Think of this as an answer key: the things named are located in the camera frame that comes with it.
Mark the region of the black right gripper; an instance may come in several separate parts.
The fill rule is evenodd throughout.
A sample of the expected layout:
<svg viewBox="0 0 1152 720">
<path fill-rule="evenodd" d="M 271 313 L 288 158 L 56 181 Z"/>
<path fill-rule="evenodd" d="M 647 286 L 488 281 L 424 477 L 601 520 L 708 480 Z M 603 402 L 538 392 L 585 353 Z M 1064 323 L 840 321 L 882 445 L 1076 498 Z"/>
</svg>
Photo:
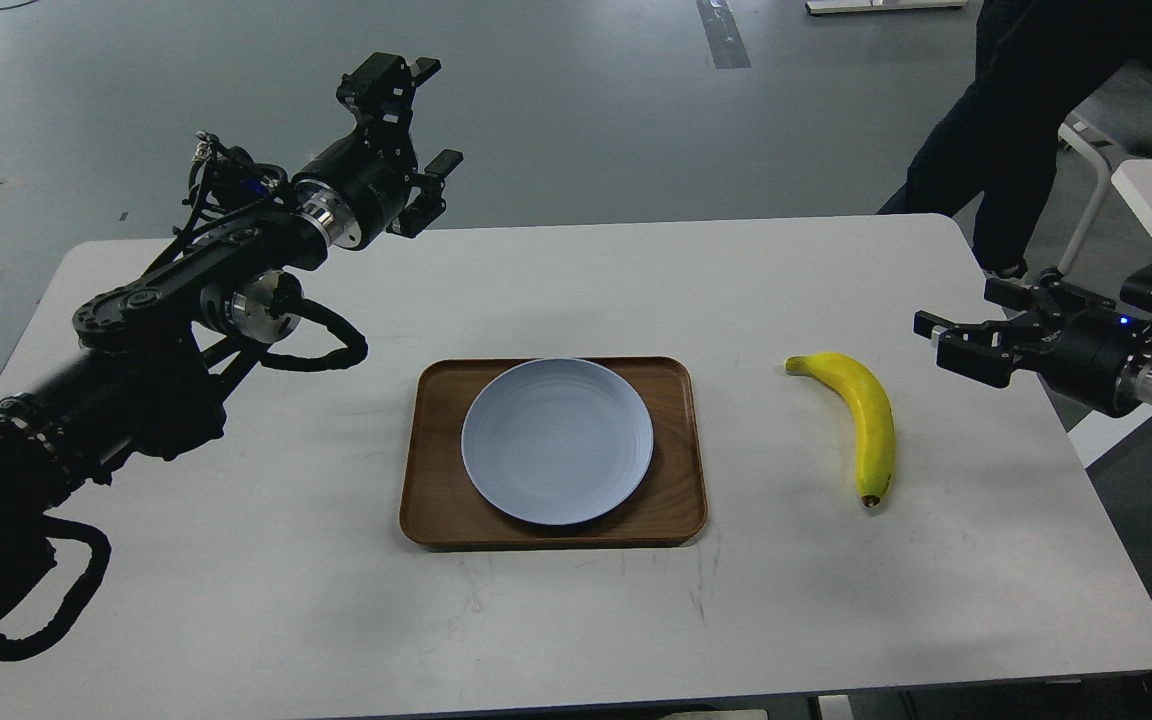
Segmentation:
<svg viewBox="0 0 1152 720">
<path fill-rule="evenodd" d="M 920 310 L 914 333 L 931 342 L 938 367 L 993 388 L 1009 387 L 1021 361 L 1064 325 L 1039 354 L 1036 373 L 1087 409 L 1120 418 L 1152 406 L 1152 323 L 1117 311 L 1100 293 L 1064 281 L 1023 285 L 990 278 L 984 300 L 1018 313 L 1006 320 L 963 324 Z"/>
</svg>

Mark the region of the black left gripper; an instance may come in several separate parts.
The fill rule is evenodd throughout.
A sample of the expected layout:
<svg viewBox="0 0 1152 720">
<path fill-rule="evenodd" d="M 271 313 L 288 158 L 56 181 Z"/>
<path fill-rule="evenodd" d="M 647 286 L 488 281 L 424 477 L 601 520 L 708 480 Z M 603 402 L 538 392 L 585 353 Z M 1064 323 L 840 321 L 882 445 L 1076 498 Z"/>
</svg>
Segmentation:
<svg viewBox="0 0 1152 720">
<path fill-rule="evenodd" d="M 440 70 L 435 58 L 372 54 L 340 77 L 335 99 L 355 118 L 355 135 L 339 138 L 293 176 L 302 192 L 338 197 L 332 214 L 342 223 L 329 232 L 334 245 L 365 249 L 389 225 L 393 234 L 415 238 L 444 215 L 445 179 L 465 156 L 444 149 L 416 173 L 411 141 L 416 88 Z"/>
</svg>

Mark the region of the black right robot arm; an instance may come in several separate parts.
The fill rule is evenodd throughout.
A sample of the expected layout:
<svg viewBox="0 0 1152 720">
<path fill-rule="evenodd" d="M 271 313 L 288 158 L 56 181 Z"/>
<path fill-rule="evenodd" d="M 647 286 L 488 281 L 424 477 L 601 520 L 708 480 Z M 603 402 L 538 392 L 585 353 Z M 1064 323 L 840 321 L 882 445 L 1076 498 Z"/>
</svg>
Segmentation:
<svg viewBox="0 0 1152 720">
<path fill-rule="evenodd" d="M 1010 318 L 967 324 L 929 311 L 914 316 L 914 332 L 933 343 L 938 366 L 995 388 L 1028 370 L 1111 418 L 1152 406 L 1152 263 L 1126 278 L 1117 300 L 1055 268 L 1030 285 L 990 279 L 983 296 L 1010 309 Z"/>
</svg>

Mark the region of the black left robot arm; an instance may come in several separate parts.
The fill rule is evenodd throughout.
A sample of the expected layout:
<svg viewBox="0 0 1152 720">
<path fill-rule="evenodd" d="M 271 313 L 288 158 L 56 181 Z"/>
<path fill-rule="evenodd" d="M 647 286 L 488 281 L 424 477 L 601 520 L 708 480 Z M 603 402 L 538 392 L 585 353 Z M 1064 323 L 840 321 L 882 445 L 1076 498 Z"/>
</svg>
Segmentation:
<svg viewBox="0 0 1152 720">
<path fill-rule="evenodd" d="M 256 366 L 329 372 L 366 359 L 342 314 L 306 300 L 293 270 L 384 232 L 414 238 L 444 214 L 463 156 L 420 168 L 414 96 L 442 65 L 376 53 L 340 79 L 355 128 L 293 176 L 200 132 L 189 215 L 141 276 L 73 314 L 79 354 L 0 400 L 0 662 L 69 632 L 108 570 L 100 529 L 54 518 L 128 457 L 170 461 L 223 434 L 225 401 Z"/>
</svg>

